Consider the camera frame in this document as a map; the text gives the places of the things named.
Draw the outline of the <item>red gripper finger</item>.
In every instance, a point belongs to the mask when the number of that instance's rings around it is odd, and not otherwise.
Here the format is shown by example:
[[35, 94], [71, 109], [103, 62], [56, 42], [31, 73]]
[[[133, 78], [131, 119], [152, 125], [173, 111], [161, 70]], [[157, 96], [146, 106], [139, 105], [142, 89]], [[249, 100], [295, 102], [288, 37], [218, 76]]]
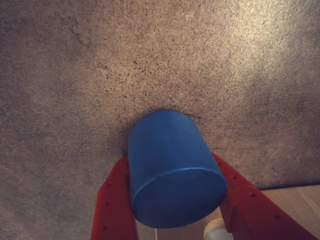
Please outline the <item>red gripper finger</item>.
[[316, 239], [226, 161], [212, 155], [227, 183], [219, 207], [225, 228], [235, 240]]
[[130, 203], [128, 157], [123, 156], [100, 187], [94, 211], [92, 240], [136, 240]]

